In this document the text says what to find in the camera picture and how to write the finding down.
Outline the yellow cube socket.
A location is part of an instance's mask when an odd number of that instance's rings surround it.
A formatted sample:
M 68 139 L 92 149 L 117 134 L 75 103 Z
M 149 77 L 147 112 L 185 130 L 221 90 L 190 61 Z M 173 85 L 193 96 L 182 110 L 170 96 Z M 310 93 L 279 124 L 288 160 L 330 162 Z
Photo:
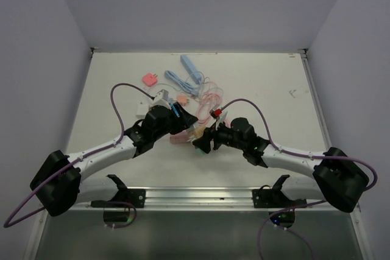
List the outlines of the yellow cube socket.
M 201 126 L 195 127 L 192 131 L 190 131 L 189 136 L 188 136 L 189 141 L 194 141 L 196 139 L 201 138 L 204 134 L 205 128 L 206 128 L 205 125 L 201 125 Z

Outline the blue cube socket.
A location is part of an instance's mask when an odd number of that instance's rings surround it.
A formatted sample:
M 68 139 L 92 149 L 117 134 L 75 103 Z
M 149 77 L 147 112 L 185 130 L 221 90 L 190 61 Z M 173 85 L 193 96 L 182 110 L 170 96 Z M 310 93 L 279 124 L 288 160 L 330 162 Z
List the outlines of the blue cube socket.
M 179 108 L 177 107 L 177 106 L 178 106 L 178 103 L 171 103 L 170 106 L 171 106 L 171 109 L 172 109 L 172 111 L 174 112 L 174 114 L 175 114 L 178 118 L 180 118 L 180 111 L 179 111 Z

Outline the pink power strip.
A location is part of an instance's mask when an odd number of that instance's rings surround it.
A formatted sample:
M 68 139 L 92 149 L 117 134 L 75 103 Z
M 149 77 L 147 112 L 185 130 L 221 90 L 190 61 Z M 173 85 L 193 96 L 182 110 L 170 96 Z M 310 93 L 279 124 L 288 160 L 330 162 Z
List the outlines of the pink power strip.
M 170 135 L 169 142 L 171 144 L 188 144 L 193 140 L 193 132 L 182 131 L 175 135 Z

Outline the salmon pink charger plug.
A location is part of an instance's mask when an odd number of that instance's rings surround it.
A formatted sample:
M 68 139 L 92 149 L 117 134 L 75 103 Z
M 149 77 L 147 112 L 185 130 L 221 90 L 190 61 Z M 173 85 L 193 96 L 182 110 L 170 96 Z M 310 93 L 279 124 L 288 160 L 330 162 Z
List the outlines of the salmon pink charger plug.
M 189 98 L 185 95 L 178 95 L 176 101 L 183 107 L 188 105 L 190 102 Z

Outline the light blue power strip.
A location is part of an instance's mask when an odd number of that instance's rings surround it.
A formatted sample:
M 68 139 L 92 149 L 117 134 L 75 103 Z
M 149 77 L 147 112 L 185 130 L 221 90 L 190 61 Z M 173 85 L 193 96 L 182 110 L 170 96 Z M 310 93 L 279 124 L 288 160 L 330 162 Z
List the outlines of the light blue power strip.
M 190 60 L 190 58 L 187 55 L 181 55 L 180 62 L 182 66 L 186 69 L 189 76 L 195 82 L 195 84 L 200 85 L 202 83 L 202 74 L 195 67 L 194 63 Z

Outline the white USB charger plug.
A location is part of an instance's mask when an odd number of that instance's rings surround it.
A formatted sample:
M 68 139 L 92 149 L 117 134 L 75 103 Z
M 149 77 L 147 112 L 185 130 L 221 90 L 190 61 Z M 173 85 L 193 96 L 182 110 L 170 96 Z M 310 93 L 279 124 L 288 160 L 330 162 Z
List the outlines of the white USB charger plug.
M 136 108 L 136 117 L 138 119 L 144 119 L 148 111 L 149 111 L 149 105 L 140 103 L 137 105 Z

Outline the pink adapter plug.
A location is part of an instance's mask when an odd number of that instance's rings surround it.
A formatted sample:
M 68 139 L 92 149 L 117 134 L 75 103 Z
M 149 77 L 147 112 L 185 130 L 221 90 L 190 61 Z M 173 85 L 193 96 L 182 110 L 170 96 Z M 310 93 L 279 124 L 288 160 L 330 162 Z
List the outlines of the pink adapter plug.
M 145 74 L 141 80 L 148 87 L 152 87 L 158 82 L 157 75 L 151 73 Z

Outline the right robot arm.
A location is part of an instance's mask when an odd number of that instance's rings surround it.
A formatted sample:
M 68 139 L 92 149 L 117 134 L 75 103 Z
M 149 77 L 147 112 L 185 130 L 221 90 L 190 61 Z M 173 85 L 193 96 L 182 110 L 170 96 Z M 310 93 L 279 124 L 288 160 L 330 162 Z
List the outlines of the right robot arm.
M 252 165 L 284 169 L 298 177 L 282 175 L 268 188 L 254 190 L 257 208 L 287 208 L 304 205 L 309 200 L 324 200 L 334 208 L 350 213 L 366 190 L 368 176 L 337 148 L 330 148 L 326 155 L 297 150 L 283 150 L 258 136 L 245 118 L 236 118 L 230 126 L 215 122 L 205 128 L 193 146 L 205 153 L 220 146 L 242 151 Z

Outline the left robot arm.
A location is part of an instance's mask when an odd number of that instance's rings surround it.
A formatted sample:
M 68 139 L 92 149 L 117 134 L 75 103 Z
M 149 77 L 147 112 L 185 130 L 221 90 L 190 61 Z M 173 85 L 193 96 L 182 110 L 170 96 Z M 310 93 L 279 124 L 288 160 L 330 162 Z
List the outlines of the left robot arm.
M 125 184 L 116 175 L 107 175 L 98 181 L 90 177 L 115 163 L 146 153 L 158 139 L 188 130 L 197 122 L 198 118 L 179 103 L 169 108 L 153 106 L 144 119 L 101 146 L 69 155 L 60 150 L 52 152 L 31 181 L 30 188 L 52 217 L 82 202 L 121 206 L 129 202 L 129 196 Z

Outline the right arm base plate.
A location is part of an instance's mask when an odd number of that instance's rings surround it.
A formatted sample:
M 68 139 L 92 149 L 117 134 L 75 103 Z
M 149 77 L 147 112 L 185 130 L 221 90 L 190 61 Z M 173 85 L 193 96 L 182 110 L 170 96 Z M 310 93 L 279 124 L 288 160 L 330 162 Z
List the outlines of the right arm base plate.
M 305 199 L 291 200 L 273 189 L 253 189 L 252 200 L 254 208 L 287 208 L 307 204 Z

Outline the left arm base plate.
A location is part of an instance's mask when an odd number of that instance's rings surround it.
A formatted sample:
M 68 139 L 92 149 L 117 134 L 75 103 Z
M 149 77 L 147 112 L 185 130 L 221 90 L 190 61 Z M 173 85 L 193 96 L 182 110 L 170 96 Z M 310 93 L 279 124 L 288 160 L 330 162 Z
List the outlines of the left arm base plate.
M 146 190 L 122 189 L 109 201 L 94 200 L 91 202 L 92 208 L 127 208 L 126 203 L 130 203 L 135 208 L 144 208 L 146 201 Z

